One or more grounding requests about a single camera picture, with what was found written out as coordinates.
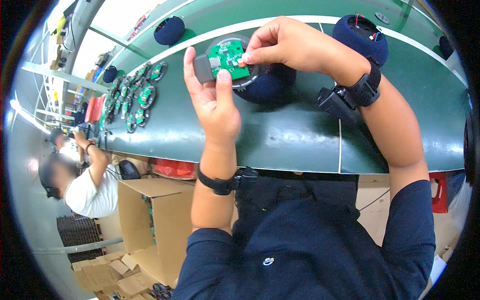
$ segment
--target sleeve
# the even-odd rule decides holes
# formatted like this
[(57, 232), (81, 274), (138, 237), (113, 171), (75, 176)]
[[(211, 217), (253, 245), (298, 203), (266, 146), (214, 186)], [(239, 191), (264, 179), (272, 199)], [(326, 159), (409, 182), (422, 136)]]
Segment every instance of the sleeve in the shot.
[(395, 195), (382, 249), (400, 298), (417, 299), (427, 286), (435, 253), (428, 180), (413, 182)]
[(87, 203), (95, 198), (97, 188), (93, 182), (90, 170), (87, 169), (75, 178), (65, 191), (64, 199), (67, 205), (76, 213), (83, 211)]
[(172, 300), (208, 299), (229, 268), (232, 247), (232, 237), (221, 229), (202, 228), (192, 233)]

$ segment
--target white t-shirt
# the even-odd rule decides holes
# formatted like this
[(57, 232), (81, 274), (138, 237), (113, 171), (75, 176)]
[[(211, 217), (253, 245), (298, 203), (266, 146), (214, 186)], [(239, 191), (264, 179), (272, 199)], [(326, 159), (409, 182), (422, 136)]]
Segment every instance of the white t-shirt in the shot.
[[(74, 139), (69, 139), (63, 143), (63, 147), (59, 150), (60, 153), (66, 154), (73, 159), (75, 164), (83, 164), (83, 161), (80, 161), (80, 153), (78, 153), (78, 146)], [(90, 162), (90, 157), (87, 153), (84, 153), (84, 161)]]
[(118, 211), (118, 180), (121, 180), (119, 167), (107, 165), (102, 182), (97, 188), (90, 175), (90, 168), (75, 178), (67, 187), (65, 203), (79, 215), (100, 218)]

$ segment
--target embroidered logo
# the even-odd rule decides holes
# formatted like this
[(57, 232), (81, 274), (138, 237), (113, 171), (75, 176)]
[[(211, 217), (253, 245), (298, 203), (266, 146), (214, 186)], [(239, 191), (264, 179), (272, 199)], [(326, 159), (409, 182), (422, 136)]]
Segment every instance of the embroidered logo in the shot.
[(275, 260), (275, 258), (273, 258), (273, 257), (267, 257), (267, 258), (265, 258), (263, 264), (264, 265), (271, 265), (274, 260)]

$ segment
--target red wire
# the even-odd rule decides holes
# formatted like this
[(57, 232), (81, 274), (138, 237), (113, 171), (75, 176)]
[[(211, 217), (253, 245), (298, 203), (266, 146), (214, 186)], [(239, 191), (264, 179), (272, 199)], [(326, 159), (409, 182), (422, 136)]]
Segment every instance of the red wire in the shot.
[(359, 21), (359, 16), (363, 17), (361, 14), (357, 13), (357, 18), (355, 19), (355, 26), (357, 26), (357, 23)]

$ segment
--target black ring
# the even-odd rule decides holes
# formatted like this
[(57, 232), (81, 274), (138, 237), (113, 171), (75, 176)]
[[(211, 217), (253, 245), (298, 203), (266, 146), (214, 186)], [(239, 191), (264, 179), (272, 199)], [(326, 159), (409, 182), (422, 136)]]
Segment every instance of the black ring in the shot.
[(87, 147), (85, 148), (85, 152), (87, 152), (87, 154), (88, 154), (88, 147), (90, 147), (91, 145), (95, 145), (95, 144), (94, 144), (94, 143), (90, 143), (90, 144), (88, 144)]

